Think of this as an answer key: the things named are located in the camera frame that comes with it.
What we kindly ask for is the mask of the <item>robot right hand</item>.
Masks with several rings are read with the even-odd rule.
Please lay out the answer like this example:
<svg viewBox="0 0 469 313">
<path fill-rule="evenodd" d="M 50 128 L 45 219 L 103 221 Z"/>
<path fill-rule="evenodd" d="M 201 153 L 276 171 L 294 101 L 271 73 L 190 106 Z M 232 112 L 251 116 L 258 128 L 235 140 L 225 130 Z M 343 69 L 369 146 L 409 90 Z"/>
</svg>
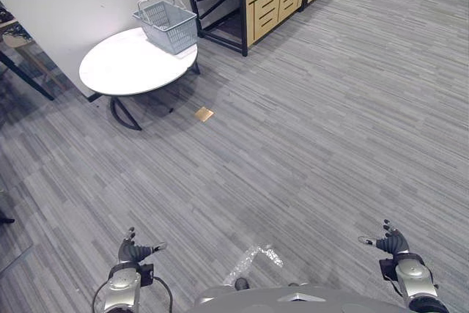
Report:
<svg viewBox="0 0 469 313">
<path fill-rule="evenodd" d="M 410 247 L 405 236 L 388 219 L 383 220 L 385 235 L 380 239 L 359 236 L 358 241 L 367 246 L 373 246 L 393 256 L 408 253 Z"/>
</svg>

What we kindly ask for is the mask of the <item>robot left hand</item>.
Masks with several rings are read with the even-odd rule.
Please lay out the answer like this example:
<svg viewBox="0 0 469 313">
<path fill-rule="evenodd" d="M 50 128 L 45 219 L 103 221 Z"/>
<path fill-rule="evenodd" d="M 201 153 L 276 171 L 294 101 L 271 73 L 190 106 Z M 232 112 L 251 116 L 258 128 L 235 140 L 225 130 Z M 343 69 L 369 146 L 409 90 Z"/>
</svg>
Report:
<svg viewBox="0 0 469 313">
<path fill-rule="evenodd" d="M 160 242 L 154 246 L 138 245 L 135 243 L 135 236 L 135 228 L 130 227 L 118 250 L 117 259 L 119 264 L 127 262 L 140 263 L 151 254 L 162 251 L 167 247 L 166 242 Z"/>
</svg>

